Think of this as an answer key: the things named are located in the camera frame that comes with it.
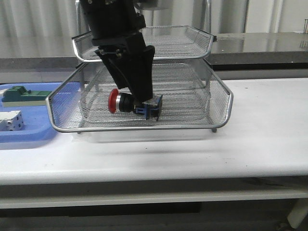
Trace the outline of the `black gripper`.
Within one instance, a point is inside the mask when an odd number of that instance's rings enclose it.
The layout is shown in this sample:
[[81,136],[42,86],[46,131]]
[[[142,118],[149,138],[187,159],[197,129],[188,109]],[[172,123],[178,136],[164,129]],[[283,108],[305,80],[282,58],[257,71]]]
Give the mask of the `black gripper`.
[[129,88],[140,103],[151,99],[155,48],[145,45],[142,33],[137,30],[110,36],[93,30],[92,36],[93,46],[98,47],[95,53],[108,69],[117,88]]

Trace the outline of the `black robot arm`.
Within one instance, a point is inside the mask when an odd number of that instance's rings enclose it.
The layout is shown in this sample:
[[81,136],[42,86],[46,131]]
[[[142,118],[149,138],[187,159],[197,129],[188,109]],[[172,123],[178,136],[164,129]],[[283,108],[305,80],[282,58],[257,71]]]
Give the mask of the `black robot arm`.
[[82,0],[84,16],[92,32],[92,44],[119,89],[136,90],[146,72],[142,64],[145,42],[140,29],[143,15],[131,0]]

